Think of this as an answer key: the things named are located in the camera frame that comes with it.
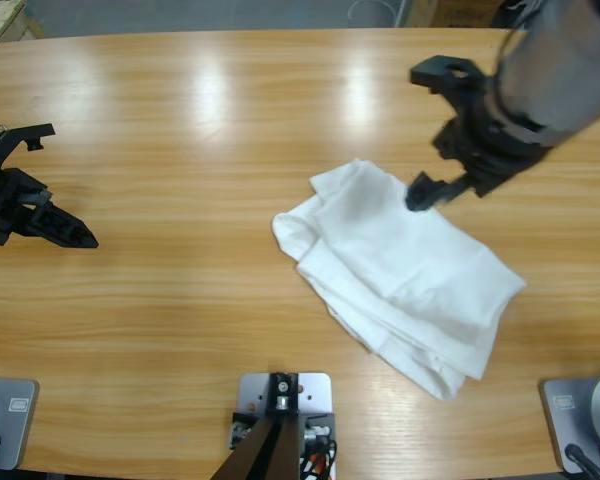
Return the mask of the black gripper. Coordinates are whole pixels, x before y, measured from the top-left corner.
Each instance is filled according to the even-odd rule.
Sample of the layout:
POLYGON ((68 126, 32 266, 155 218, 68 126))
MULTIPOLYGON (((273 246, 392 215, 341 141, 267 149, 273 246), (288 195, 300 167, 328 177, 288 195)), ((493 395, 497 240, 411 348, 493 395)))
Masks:
POLYGON ((50 201, 47 186, 23 170, 0 171, 0 246, 12 233, 39 237, 64 248, 94 249, 99 243, 77 217, 50 201))
POLYGON ((464 173, 446 182, 421 172, 407 188, 405 203, 410 211, 426 211, 451 202, 469 189, 482 198, 538 164, 551 151, 507 133, 488 113, 479 94, 446 93, 443 98, 455 116, 434 137, 433 145, 441 158, 458 161, 464 173))

